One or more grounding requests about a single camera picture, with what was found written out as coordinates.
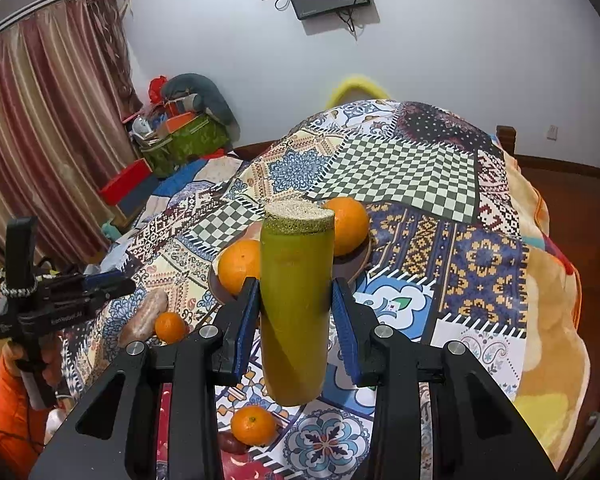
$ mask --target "striped curtain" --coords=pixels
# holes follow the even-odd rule
[[[61,264],[107,246],[98,190],[136,158],[121,118],[140,103],[120,96],[90,6],[61,0],[0,32],[0,257],[13,216],[38,216],[38,253]]]

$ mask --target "patterned bedspread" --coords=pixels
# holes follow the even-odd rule
[[[356,282],[357,301],[422,344],[463,341],[558,467],[589,380],[574,327],[578,273],[548,238],[546,206],[516,161],[488,134],[421,103],[369,100],[319,113],[235,178],[154,218],[128,248],[136,293],[65,339],[72,393],[79,396],[114,358],[118,332],[152,288],[164,288],[170,310],[190,324],[211,319],[211,261],[261,218],[264,203],[343,195],[364,202],[371,218],[373,251]],[[242,384],[217,389],[219,428],[245,404],[267,408],[280,427],[271,446],[228,462],[231,476],[252,478],[257,468],[272,478],[353,473],[368,451],[375,392],[351,384],[334,329],[329,345],[322,395],[307,405],[282,408],[267,397],[257,337]],[[420,397],[421,478],[430,478],[426,384]]]

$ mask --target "person's arm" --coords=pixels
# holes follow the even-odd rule
[[[52,345],[42,350],[42,359],[49,365],[43,377],[52,385],[60,379],[60,340],[53,339]],[[50,410],[36,411],[29,406],[27,391],[22,383],[20,371],[15,365],[24,355],[22,347],[7,343],[0,358],[0,455],[10,469],[25,480],[33,464],[42,452],[45,438],[46,418]]]

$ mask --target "orange sleeve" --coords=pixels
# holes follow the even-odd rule
[[[32,441],[44,442],[46,418],[50,410],[37,412],[29,407],[27,391],[19,377],[13,377],[4,367],[0,357],[0,430],[29,438],[27,434],[27,410],[29,433]],[[26,480],[42,448],[25,440],[0,433],[0,455],[10,469]]]

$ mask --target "wall outlet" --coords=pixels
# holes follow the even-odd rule
[[[558,140],[558,126],[549,126],[549,130],[546,133],[546,138],[549,140]]]

